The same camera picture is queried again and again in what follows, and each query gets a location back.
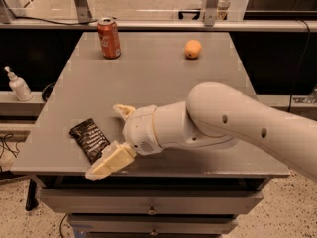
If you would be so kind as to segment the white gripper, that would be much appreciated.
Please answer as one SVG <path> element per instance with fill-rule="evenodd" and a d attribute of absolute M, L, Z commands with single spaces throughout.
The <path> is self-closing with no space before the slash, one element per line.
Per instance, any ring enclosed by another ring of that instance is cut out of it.
<path fill-rule="evenodd" d="M 137 153 L 145 156 L 163 150 L 154 130 L 155 105 L 136 109 L 130 105 L 115 104 L 113 109 L 125 120 L 123 135 L 127 143 L 113 141 L 101 151 L 101 157 L 85 173 L 85 177 L 91 181 L 104 179 L 128 166 Z"/>

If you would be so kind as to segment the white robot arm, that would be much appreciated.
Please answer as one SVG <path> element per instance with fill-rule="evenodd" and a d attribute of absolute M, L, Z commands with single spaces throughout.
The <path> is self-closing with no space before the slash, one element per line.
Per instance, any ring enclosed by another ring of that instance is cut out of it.
<path fill-rule="evenodd" d="M 113 109 L 125 121 L 125 142 L 105 147 L 86 171 L 87 179 L 104 179 L 137 154 L 227 148 L 242 140 L 317 181 L 317 122 L 266 106 L 228 85 L 200 83 L 184 101 L 165 106 L 116 104 Z"/>

